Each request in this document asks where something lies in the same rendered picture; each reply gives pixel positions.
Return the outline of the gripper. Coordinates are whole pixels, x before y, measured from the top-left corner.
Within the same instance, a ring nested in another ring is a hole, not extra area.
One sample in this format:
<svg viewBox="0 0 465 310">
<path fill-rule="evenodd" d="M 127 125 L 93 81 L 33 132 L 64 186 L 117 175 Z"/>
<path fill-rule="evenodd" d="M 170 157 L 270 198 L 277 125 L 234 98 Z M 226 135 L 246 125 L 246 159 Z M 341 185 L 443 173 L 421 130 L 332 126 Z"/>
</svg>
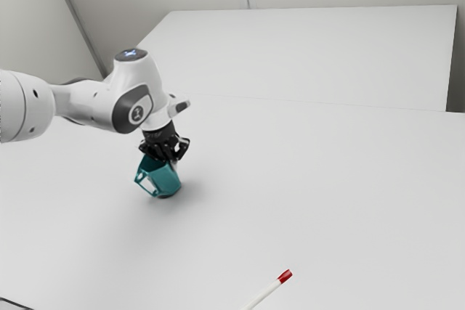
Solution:
<svg viewBox="0 0 465 310">
<path fill-rule="evenodd" d="M 173 122 L 167 123 L 154 131 L 143 131 L 144 140 L 139 145 L 139 150 L 159 161 L 171 161 L 173 171 L 178 171 L 178 161 L 187 152 L 190 146 L 188 138 L 181 137 Z"/>
</svg>

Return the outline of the teal faceted mug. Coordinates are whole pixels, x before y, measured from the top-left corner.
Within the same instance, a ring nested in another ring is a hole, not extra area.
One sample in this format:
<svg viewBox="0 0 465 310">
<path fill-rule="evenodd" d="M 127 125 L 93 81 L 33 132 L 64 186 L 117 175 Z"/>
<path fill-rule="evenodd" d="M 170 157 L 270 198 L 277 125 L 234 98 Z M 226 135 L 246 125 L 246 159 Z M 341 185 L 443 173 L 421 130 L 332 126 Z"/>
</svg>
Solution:
<svg viewBox="0 0 465 310">
<path fill-rule="evenodd" d="M 152 197 L 167 198 L 181 189 L 181 181 L 170 162 L 155 160 L 148 155 L 141 159 L 134 182 Z"/>
</svg>

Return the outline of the white pen with red cap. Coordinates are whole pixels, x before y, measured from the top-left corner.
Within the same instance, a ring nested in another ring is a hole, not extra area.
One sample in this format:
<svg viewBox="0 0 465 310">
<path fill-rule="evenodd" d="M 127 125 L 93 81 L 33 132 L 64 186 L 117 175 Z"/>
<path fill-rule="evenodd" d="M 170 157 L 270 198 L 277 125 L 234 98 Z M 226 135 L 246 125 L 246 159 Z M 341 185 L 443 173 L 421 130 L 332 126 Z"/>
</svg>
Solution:
<svg viewBox="0 0 465 310">
<path fill-rule="evenodd" d="M 273 292 L 275 292 L 282 284 L 287 282 L 292 276 L 293 272 L 290 269 L 285 270 L 272 283 L 270 283 L 265 289 L 261 290 L 239 310 L 253 310 L 258 304 L 260 304 L 265 298 L 267 298 Z"/>
</svg>

